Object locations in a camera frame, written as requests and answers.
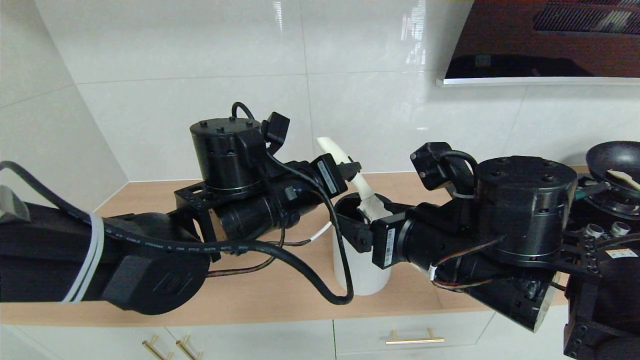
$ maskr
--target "white cup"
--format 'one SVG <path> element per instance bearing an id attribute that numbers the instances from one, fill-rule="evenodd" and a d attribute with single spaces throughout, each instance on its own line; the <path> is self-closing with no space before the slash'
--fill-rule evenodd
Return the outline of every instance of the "white cup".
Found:
<path id="1" fill-rule="evenodd" d="M 342 258 L 340 257 L 340 249 L 338 241 L 333 231 L 333 272 L 335 279 L 338 280 L 343 289 L 347 289 L 347 282 L 344 277 L 344 268 L 342 267 Z M 372 295 L 382 290 L 389 281 L 391 276 L 391 268 L 384 270 L 377 267 L 371 262 L 373 251 L 359 253 L 351 244 L 343 237 L 344 250 L 349 262 L 349 270 L 351 271 L 351 279 L 353 280 L 353 292 L 355 295 Z"/>

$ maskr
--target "white cabinet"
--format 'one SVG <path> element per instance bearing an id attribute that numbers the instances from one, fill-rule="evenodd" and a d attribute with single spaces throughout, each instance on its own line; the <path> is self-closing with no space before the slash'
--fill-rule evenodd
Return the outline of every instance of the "white cabinet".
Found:
<path id="1" fill-rule="evenodd" d="M 189 335 L 187 347 L 202 360 L 331 360 L 335 359 L 331 320 L 168 327 L 178 340 Z M 174 360 L 188 360 L 178 350 Z"/>
<path id="2" fill-rule="evenodd" d="M 392 351 L 401 349 L 455 347 L 475 344 L 494 311 L 448 313 L 384 318 L 358 318 L 335 321 L 335 348 L 338 355 L 356 352 Z M 441 342 L 421 342 L 417 339 L 441 338 Z M 396 334 L 407 343 L 387 344 Z"/>
<path id="3" fill-rule="evenodd" d="M 554 306 L 536 334 L 496 314 L 475 345 L 338 354 L 338 360 L 569 360 L 563 355 L 567 306 Z"/>
<path id="4" fill-rule="evenodd" d="M 13 325 L 0 327 L 0 359 L 61 360 Z"/>
<path id="5" fill-rule="evenodd" d="M 142 345 L 157 336 L 153 347 L 162 355 L 178 352 L 164 327 L 17 326 L 37 343 L 64 360 L 155 360 Z"/>

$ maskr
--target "black pan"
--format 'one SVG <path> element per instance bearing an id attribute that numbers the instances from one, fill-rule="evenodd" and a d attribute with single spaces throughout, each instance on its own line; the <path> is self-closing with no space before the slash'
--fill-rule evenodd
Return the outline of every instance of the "black pan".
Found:
<path id="1" fill-rule="evenodd" d="M 626 172 L 640 182 L 640 142 L 614 141 L 600 143 L 587 152 L 587 166 L 593 179 L 607 181 L 612 190 L 626 199 L 640 199 L 640 192 L 607 170 Z"/>

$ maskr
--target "gold drawer handle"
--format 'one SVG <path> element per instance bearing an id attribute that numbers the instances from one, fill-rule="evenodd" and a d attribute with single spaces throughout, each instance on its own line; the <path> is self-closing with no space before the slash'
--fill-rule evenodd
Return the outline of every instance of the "gold drawer handle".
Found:
<path id="1" fill-rule="evenodd" d="M 157 339 L 158 339 L 158 335 L 154 335 L 154 337 L 151 338 L 151 341 L 147 341 L 147 340 L 142 341 L 142 346 L 144 346 L 147 350 L 149 350 L 149 352 L 151 352 L 151 354 L 153 354 L 158 360 L 171 360 L 171 356 L 173 356 L 173 351 L 169 351 L 169 355 L 167 357 L 164 357 L 162 354 L 160 354 L 158 350 L 156 350 L 156 348 L 154 347 L 154 343 L 156 343 Z"/>
<path id="2" fill-rule="evenodd" d="M 190 360 L 200 360 L 202 358 L 203 351 L 201 350 L 198 353 L 198 356 L 193 355 L 193 353 L 187 348 L 187 341 L 189 341 L 189 335 L 184 337 L 184 340 L 178 340 L 175 342 L 176 345 L 182 350 L 182 352 L 187 355 Z"/>
<path id="3" fill-rule="evenodd" d="M 391 340 L 385 341 L 387 345 L 406 345 L 406 344 L 430 344 L 430 343 L 443 343 L 444 338 L 436 338 L 433 336 L 433 330 L 428 328 L 429 337 L 422 339 L 398 339 L 398 334 L 395 330 L 391 330 L 391 336 L 393 337 Z"/>

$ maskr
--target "countertop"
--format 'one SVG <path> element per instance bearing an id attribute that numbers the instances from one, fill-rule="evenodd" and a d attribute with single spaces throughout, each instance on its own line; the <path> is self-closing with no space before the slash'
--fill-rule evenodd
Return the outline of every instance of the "countertop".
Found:
<path id="1" fill-rule="evenodd" d="M 394 202 L 443 204 L 450 197 L 445 190 L 424 189 L 415 172 L 365 174 L 379 193 Z M 129 183 L 108 200 L 98 212 L 103 217 L 123 213 L 162 212 L 175 209 L 173 191 L 198 181 L 158 181 Z M 319 206 L 287 231 L 287 241 L 308 238 L 328 221 L 328 212 Z M 262 239 L 277 240 L 279 232 Z M 333 276 L 332 236 L 329 231 L 316 241 L 288 248 L 306 261 L 335 293 L 344 290 Z M 223 256 L 211 268 L 252 266 L 266 255 L 248 253 Z M 557 291 L 554 304 L 566 300 Z M 252 274 L 208 279 L 200 291 L 180 308 L 163 315 L 141 315 L 122 311 L 107 302 L 4 303 L 0 322 L 18 325 L 56 326 L 178 326 L 226 323 L 285 322 L 371 316 L 481 311 L 488 309 L 471 297 L 435 288 L 424 274 L 408 263 L 393 267 L 388 284 L 378 293 L 356 296 L 346 306 L 327 302 L 297 271 L 275 261 Z"/>

